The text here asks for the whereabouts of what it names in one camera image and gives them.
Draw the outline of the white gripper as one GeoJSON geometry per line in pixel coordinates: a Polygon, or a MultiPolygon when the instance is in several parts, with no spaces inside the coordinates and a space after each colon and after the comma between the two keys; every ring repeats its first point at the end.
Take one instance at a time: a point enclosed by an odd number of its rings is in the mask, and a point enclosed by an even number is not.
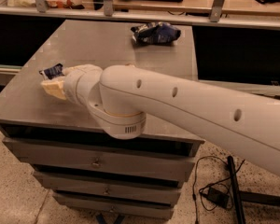
{"type": "Polygon", "coordinates": [[[99,80],[103,69],[92,64],[82,64],[63,69],[62,79],[43,80],[41,86],[44,91],[58,99],[73,104],[88,106],[101,102],[99,80]]]}

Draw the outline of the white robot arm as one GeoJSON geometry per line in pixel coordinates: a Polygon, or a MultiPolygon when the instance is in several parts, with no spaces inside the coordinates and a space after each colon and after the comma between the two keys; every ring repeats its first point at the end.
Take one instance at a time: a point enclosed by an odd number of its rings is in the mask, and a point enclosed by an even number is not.
{"type": "Polygon", "coordinates": [[[132,65],[41,71],[45,92],[88,109],[110,136],[132,139],[153,115],[280,176],[280,101],[132,65]]]}

